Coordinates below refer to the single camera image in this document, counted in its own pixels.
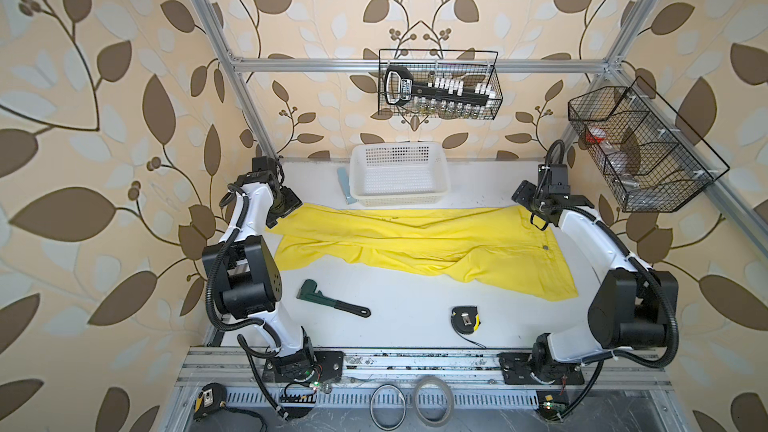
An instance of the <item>light blue object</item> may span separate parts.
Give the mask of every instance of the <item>light blue object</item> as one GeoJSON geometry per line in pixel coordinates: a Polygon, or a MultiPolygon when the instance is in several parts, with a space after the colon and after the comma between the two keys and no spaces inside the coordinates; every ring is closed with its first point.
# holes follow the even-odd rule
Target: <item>light blue object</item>
{"type": "Polygon", "coordinates": [[[336,170],[336,173],[339,174],[339,184],[341,185],[341,190],[344,192],[344,196],[346,196],[346,203],[354,204],[357,202],[357,199],[352,197],[352,194],[350,194],[350,176],[346,173],[345,167],[340,167],[336,170]]]}

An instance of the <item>black mounting plate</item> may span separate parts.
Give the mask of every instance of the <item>black mounting plate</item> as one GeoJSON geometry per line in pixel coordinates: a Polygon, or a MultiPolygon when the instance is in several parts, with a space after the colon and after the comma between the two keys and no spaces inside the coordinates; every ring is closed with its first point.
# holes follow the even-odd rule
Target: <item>black mounting plate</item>
{"type": "MultiPolygon", "coordinates": [[[[506,385],[542,385],[531,377],[531,369],[524,365],[530,356],[527,352],[502,352],[498,355],[498,365],[502,368],[506,385]]],[[[563,364],[563,373],[566,385],[584,385],[584,376],[581,371],[574,371],[563,364]]],[[[558,380],[552,386],[542,386],[560,388],[562,383],[558,380]]]]}
{"type": "MultiPolygon", "coordinates": [[[[319,382],[328,382],[329,380],[333,382],[339,382],[341,380],[341,372],[342,369],[344,369],[343,352],[336,352],[334,350],[316,351],[315,359],[317,360],[317,363],[322,367],[320,380],[318,380],[319,382]],[[338,364],[339,367],[337,370],[333,369],[334,364],[338,364]]],[[[284,378],[282,375],[274,372],[274,368],[270,369],[269,365],[270,362],[267,360],[264,364],[264,371],[262,372],[265,381],[268,381],[270,378],[274,378],[272,381],[276,384],[293,382],[293,380],[284,378]]]]}

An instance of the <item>white table surface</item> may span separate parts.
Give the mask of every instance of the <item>white table surface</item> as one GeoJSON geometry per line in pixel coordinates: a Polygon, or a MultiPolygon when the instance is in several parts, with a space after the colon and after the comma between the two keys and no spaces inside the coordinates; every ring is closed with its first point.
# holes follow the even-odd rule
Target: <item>white table surface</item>
{"type": "MultiPolygon", "coordinates": [[[[334,162],[286,162],[286,185],[304,201],[338,209],[348,206],[334,162]]],[[[452,191],[437,204],[408,208],[475,208],[513,205],[512,194],[524,179],[536,180],[536,162],[449,162],[452,191]]],[[[543,332],[561,331],[586,317],[600,285],[587,259],[571,239],[554,234],[579,292],[577,298],[549,302],[479,282],[457,282],[448,276],[426,277],[406,272],[347,264],[325,256],[308,267],[284,271],[283,300],[295,322],[319,347],[474,347],[456,335],[449,323],[458,305],[478,307],[481,325],[469,338],[490,348],[529,348],[543,332]],[[371,316],[361,318],[296,298],[305,279],[312,278],[324,295],[363,305],[371,316]]],[[[281,236],[265,234],[274,254],[281,236]]],[[[237,346],[242,333],[254,347],[266,345],[258,332],[244,328],[227,332],[223,346],[237,346]]]]}

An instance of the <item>wall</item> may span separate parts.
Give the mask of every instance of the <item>wall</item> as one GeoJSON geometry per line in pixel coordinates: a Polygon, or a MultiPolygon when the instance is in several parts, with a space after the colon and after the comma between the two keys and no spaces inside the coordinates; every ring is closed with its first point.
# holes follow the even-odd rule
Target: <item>wall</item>
{"type": "MultiPolygon", "coordinates": [[[[768,0],[661,0],[626,64],[656,83],[725,157],[723,178],[766,216],[768,0]]],[[[706,196],[676,213],[619,214],[589,154],[574,187],[639,256],[680,285],[681,343],[667,370],[703,432],[768,430],[768,269],[706,196]]]]}
{"type": "Polygon", "coordinates": [[[0,430],[149,430],[253,143],[187,0],[0,3],[0,430]]]}
{"type": "MultiPolygon", "coordinates": [[[[211,0],[230,48],[248,58],[376,58],[382,48],[494,50],[501,59],[601,59],[620,28],[633,0],[211,0]]],[[[538,113],[552,86],[563,81],[562,94],[549,104],[553,111],[539,126],[546,146],[563,130],[567,98],[586,84],[578,74],[501,77],[504,107],[494,123],[471,120],[424,120],[395,113],[392,120],[371,119],[378,110],[369,77],[345,74],[262,74],[251,91],[264,107],[264,120],[276,148],[297,130],[315,142],[290,142],[286,157],[347,157],[367,139],[436,140],[457,158],[541,157],[543,149],[520,134],[531,133],[527,116],[538,113]],[[270,91],[277,81],[288,91],[291,106],[314,112],[318,122],[294,127],[285,108],[270,91]]],[[[379,119],[389,116],[379,114],[379,119]]]]}

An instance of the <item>metal ring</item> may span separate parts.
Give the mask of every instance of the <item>metal ring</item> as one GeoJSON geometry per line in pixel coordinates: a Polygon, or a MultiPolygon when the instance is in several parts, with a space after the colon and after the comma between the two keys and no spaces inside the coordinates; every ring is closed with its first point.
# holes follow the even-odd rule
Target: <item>metal ring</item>
{"type": "Polygon", "coordinates": [[[371,396],[370,411],[371,411],[371,420],[373,420],[373,424],[375,426],[379,427],[379,429],[381,430],[394,430],[397,427],[400,427],[403,421],[405,421],[406,419],[406,412],[408,411],[408,401],[406,400],[406,396],[402,393],[402,390],[398,389],[394,385],[384,384],[373,392],[373,395],[371,396]],[[391,388],[396,390],[398,397],[400,397],[400,400],[402,400],[402,417],[400,418],[400,421],[397,423],[397,425],[394,425],[391,427],[381,425],[378,422],[378,420],[376,420],[376,417],[373,415],[373,401],[376,398],[376,396],[379,394],[379,391],[381,391],[381,389],[384,389],[384,388],[391,388]]]}
{"type": "Polygon", "coordinates": [[[451,391],[451,388],[448,386],[448,384],[438,379],[437,377],[425,377],[424,379],[421,379],[421,381],[416,385],[416,388],[413,389],[413,408],[416,409],[416,415],[418,416],[418,419],[425,426],[442,427],[446,425],[446,423],[451,419],[451,416],[453,415],[453,392],[451,391]],[[422,412],[418,409],[418,391],[425,385],[429,384],[438,386],[448,401],[448,409],[439,420],[430,420],[424,417],[422,412]]]}

